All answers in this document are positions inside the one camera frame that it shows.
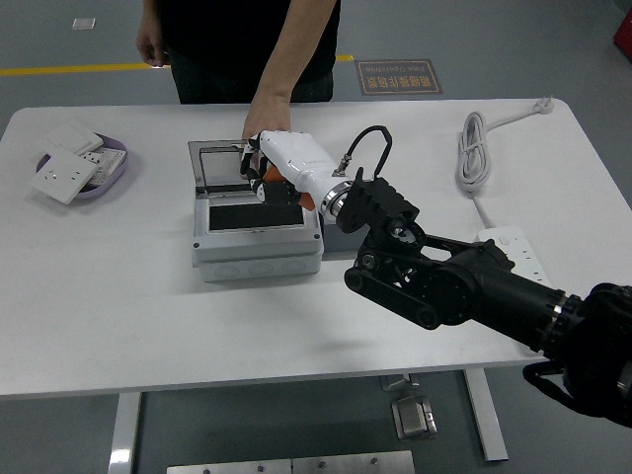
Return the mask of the person's right hand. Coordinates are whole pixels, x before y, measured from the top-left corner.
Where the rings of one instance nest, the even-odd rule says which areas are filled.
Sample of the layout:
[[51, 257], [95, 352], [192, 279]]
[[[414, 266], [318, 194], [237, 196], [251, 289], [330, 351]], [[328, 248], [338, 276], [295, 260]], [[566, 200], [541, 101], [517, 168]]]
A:
[[135, 44], [142, 61], [150, 67], [161, 68], [170, 64], [159, 25], [141, 24]]

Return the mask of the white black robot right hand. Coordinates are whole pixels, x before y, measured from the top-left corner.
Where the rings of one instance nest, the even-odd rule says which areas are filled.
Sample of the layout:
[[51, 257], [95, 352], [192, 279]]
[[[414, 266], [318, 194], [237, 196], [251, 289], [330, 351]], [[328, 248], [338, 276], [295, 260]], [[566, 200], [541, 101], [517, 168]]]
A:
[[243, 148], [240, 173], [264, 203], [297, 203], [336, 217], [352, 182], [309, 133], [262, 131]]

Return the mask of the person's left hand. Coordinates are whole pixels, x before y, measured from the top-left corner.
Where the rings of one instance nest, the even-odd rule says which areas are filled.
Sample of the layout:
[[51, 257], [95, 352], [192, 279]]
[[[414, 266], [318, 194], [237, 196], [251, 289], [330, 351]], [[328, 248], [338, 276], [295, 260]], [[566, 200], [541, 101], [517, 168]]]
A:
[[266, 92], [255, 94], [244, 121], [241, 138], [249, 139], [266, 130], [291, 130], [289, 96]]

